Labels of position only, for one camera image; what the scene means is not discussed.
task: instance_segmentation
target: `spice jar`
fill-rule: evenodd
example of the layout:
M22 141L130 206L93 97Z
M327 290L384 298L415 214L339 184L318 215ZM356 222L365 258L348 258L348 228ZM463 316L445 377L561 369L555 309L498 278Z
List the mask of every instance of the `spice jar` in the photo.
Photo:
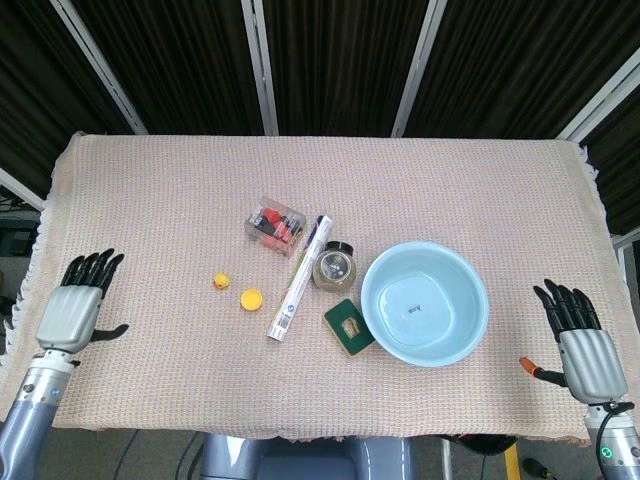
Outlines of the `spice jar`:
M313 281L328 292L345 292L355 279L353 247L345 242L328 242L313 267Z

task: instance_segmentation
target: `woven tablecloth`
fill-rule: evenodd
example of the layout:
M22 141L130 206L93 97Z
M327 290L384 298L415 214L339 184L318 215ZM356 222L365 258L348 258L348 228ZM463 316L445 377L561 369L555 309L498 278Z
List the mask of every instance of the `woven tablecloth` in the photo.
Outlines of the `woven tablecloth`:
M47 298L71 259L126 254L56 417L59 427L193 429L244 437L505 433L586 438L585 406L536 381L527 355L560 360L532 291L544 278L583 290L640 400L640 339L586 155L560 141L76 135L58 159L24 300L0 358L6 415ZM444 368L374 344L350 358L323 314L344 295L310 284L284 343L267 326L294 270L243 222L262 195L355 248L359 305L371 262L405 241L446 245L484 280L489 327ZM224 271L231 286L212 288ZM240 294L259 288L248 313Z

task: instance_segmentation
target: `yellow bottle cap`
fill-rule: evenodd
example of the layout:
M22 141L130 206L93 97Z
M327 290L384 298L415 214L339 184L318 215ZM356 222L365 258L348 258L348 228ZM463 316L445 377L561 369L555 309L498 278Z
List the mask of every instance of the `yellow bottle cap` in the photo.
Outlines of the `yellow bottle cap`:
M245 310L253 312L262 306L262 293L255 288L249 288L242 292L240 304Z
M213 286L216 288L227 288L231 284L231 279L224 273L220 272L213 277Z

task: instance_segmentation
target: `plastic bowl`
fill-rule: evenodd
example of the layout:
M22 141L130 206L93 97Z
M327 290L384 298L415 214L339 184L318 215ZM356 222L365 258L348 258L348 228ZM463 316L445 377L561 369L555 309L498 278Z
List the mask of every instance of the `plastic bowl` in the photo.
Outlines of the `plastic bowl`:
M480 276L456 252L410 242L373 262L362 284L362 312L389 353L413 365L441 367L480 343L489 299Z

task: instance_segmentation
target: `robotic hand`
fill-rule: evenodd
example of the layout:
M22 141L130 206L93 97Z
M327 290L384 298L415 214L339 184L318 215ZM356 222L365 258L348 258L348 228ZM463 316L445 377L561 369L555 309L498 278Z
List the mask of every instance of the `robotic hand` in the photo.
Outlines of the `robotic hand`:
M102 254L73 260L45 309L36 339L44 353L31 361L0 433L0 480L32 480L38 457L73 369L71 355L89 342L113 340L129 328L96 330L100 304L124 255Z
M564 373L544 370L526 357L520 364L540 380L568 387L588 405L584 422L605 479L640 480L640 438L629 413L634 405L620 402L628 387L613 341L584 293L544 283L551 295L537 286L533 290L547 312Z

